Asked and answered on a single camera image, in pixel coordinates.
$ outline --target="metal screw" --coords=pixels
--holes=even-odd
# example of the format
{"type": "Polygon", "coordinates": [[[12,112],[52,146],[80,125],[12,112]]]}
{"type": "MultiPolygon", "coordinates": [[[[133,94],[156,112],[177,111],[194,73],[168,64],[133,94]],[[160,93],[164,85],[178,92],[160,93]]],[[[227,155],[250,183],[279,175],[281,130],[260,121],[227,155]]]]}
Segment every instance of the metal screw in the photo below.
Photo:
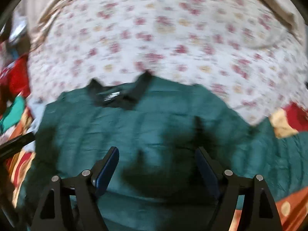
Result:
{"type": "Polygon", "coordinates": [[[53,176],[51,180],[52,181],[57,181],[57,180],[59,180],[59,176],[53,176]]]}
{"type": "Polygon", "coordinates": [[[90,170],[84,170],[81,173],[83,176],[88,176],[90,174],[90,170]]]}
{"type": "Polygon", "coordinates": [[[231,175],[233,175],[233,172],[231,170],[227,169],[227,170],[224,171],[224,174],[226,176],[231,176],[231,175]]]}
{"type": "Polygon", "coordinates": [[[263,176],[262,175],[256,175],[257,180],[262,181],[263,180],[263,176]]]}

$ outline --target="clothing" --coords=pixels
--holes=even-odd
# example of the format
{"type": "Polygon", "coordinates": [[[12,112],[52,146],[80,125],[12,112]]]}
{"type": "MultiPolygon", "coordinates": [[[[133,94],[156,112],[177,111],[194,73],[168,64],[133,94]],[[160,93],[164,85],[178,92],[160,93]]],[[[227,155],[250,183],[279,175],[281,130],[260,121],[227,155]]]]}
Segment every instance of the clothing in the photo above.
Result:
{"type": "Polygon", "coordinates": [[[0,136],[0,145],[6,143],[9,140],[14,129],[15,129],[15,126],[12,126],[0,136]]]}
{"type": "MultiPolygon", "coordinates": [[[[28,129],[27,133],[34,133],[38,131],[38,128],[40,126],[40,123],[43,118],[43,114],[46,108],[46,104],[43,103],[40,100],[37,100],[35,98],[30,98],[27,101],[27,106],[30,108],[31,114],[34,118],[33,122],[30,125],[30,128],[28,129]]],[[[34,152],[35,151],[35,141],[29,143],[28,145],[23,147],[23,150],[26,152],[34,152]]]]}
{"type": "Polygon", "coordinates": [[[28,54],[22,55],[11,63],[0,75],[1,99],[6,103],[13,101],[19,94],[26,98],[30,95],[28,71],[28,54]]]}
{"type": "Polygon", "coordinates": [[[286,112],[282,108],[273,113],[269,120],[278,138],[285,138],[298,134],[298,131],[289,125],[286,112]]]}
{"type": "Polygon", "coordinates": [[[292,103],[285,109],[288,124],[300,131],[308,131],[307,111],[300,108],[296,103],[292,103]]]}
{"type": "Polygon", "coordinates": [[[1,134],[20,121],[24,109],[24,99],[22,96],[17,96],[13,104],[4,112],[3,117],[0,120],[1,134]]]}
{"type": "Polygon", "coordinates": [[[215,204],[196,147],[239,176],[262,174],[277,201],[308,185],[307,143],[307,132],[277,139],[269,119],[248,125],[200,85],[148,73],[115,87],[92,81],[47,105],[17,207],[31,215],[52,176],[76,176],[116,146],[119,164],[97,202],[110,230],[202,230],[215,204]]]}
{"type": "Polygon", "coordinates": [[[20,153],[18,153],[16,166],[14,166],[11,175],[11,182],[15,186],[12,197],[12,203],[14,207],[16,207],[17,205],[17,199],[22,182],[24,181],[25,176],[29,168],[31,167],[34,158],[35,152],[27,152],[25,150],[22,150],[20,153]]]}
{"type": "MultiPolygon", "coordinates": [[[[31,122],[32,122],[32,117],[29,114],[29,109],[26,107],[21,116],[20,121],[18,122],[18,124],[16,124],[16,126],[14,126],[14,130],[12,131],[7,141],[12,140],[17,136],[24,135],[27,129],[30,127],[31,122]]],[[[9,178],[11,178],[12,176],[13,169],[16,165],[18,156],[19,153],[15,154],[13,157],[10,157],[6,160],[7,170],[9,172],[9,178]]]]}

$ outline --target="wrinkled fabric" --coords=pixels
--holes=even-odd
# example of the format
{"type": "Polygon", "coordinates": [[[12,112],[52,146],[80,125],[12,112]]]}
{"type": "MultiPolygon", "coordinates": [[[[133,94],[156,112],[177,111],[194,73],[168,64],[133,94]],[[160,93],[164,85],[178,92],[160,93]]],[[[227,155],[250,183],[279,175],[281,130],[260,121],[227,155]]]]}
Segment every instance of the wrinkled fabric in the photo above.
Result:
{"type": "Polygon", "coordinates": [[[1,71],[1,109],[6,109],[7,101],[13,102],[19,94],[23,98],[30,95],[27,61],[28,54],[24,54],[1,71]]]}
{"type": "Polygon", "coordinates": [[[308,111],[299,107],[296,103],[292,103],[284,108],[288,124],[300,131],[308,131],[308,111]]]}
{"type": "Polygon", "coordinates": [[[5,131],[5,133],[3,133],[0,136],[0,145],[6,143],[9,140],[9,138],[10,138],[11,134],[13,133],[13,131],[15,130],[15,128],[16,128],[15,126],[10,127],[7,131],[5,131]]]}
{"type": "MultiPolygon", "coordinates": [[[[23,114],[21,115],[20,121],[14,126],[14,129],[7,141],[12,140],[17,136],[24,135],[28,130],[29,126],[31,125],[31,123],[32,123],[32,117],[29,113],[29,109],[26,107],[23,114]]],[[[18,156],[19,153],[15,154],[13,157],[10,157],[6,160],[9,177],[11,177],[12,175],[18,156]]]]}
{"type": "Polygon", "coordinates": [[[57,11],[71,0],[21,0],[16,7],[18,13],[27,17],[28,34],[33,40],[32,47],[48,33],[50,25],[57,17],[57,11]]]}
{"type": "Polygon", "coordinates": [[[268,119],[248,125],[200,85],[154,77],[133,110],[95,106],[88,89],[46,107],[17,203],[28,215],[52,176],[76,176],[116,146],[120,161],[98,200],[110,230],[204,229],[215,205],[196,173],[196,117],[203,127],[198,145],[239,176],[262,174],[276,201],[308,185],[307,132],[277,139],[268,119]]]}
{"type": "Polygon", "coordinates": [[[12,168],[12,173],[10,175],[11,182],[15,186],[12,197],[14,207],[17,205],[17,199],[22,182],[24,181],[25,176],[31,167],[32,161],[35,158],[35,152],[27,152],[22,150],[20,153],[16,154],[16,156],[17,161],[15,166],[12,168]]]}
{"type": "Polygon", "coordinates": [[[282,108],[273,113],[269,120],[274,128],[275,135],[278,138],[298,134],[298,131],[289,125],[286,112],[282,108]]]}
{"type": "Polygon", "coordinates": [[[279,17],[288,24],[290,32],[306,49],[305,21],[291,0],[263,0],[279,17]]]}
{"type": "Polygon", "coordinates": [[[205,86],[250,124],[308,106],[305,52],[260,0],[72,0],[29,58],[31,91],[48,103],[146,69],[205,86]]]}
{"type": "Polygon", "coordinates": [[[3,117],[0,120],[1,134],[20,121],[24,109],[25,100],[22,96],[17,96],[13,104],[9,108],[7,108],[7,110],[3,114],[3,117]]]}
{"type": "MultiPolygon", "coordinates": [[[[38,131],[38,128],[41,124],[44,111],[46,108],[46,104],[43,103],[42,101],[39,101],[35,98],[30,98],[27,100],[27,106],[30,108],[30,112],[34,118],[33,122],[31,123],[29,129],[27,130],[27,133],[34,133],[38,131]]],[[[26,146],[23,147],[23,150],[26,152],[34,152],[35,151],[35,141],[27,144],[26,146]]]]}

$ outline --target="bed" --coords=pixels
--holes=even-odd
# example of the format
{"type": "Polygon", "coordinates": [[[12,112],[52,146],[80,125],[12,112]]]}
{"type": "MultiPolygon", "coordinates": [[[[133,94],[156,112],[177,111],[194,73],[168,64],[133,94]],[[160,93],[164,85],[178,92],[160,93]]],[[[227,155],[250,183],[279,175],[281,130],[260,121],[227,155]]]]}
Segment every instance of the bed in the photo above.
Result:
{"type": "MultiPolygon", "coordinates": [[[[45,102],[93,77],[118,85],[148,69],[205,86],[250,124],[289,102],[308,106],[305,23],[290,0],[37,1],[17,9],[32,39],[32,96],[45,102]]],[[[284,202],[284,228],[295,230],[304,217],[291,221],[284,202]]]]}

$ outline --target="pink flower pattern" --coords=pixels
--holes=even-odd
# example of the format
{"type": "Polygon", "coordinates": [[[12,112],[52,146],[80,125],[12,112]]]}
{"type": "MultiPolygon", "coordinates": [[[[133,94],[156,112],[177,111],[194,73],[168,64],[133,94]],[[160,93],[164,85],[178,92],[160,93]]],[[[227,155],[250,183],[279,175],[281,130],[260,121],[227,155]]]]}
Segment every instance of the pink flower pattern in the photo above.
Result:
{"type": "Polygon", "coordinates": [[[304,51],[259,0],[72,0],[65,11],[28,61],[47,102],[149,70],[205,86],[251,124],[290,100],[308,106],[304,51]]]}

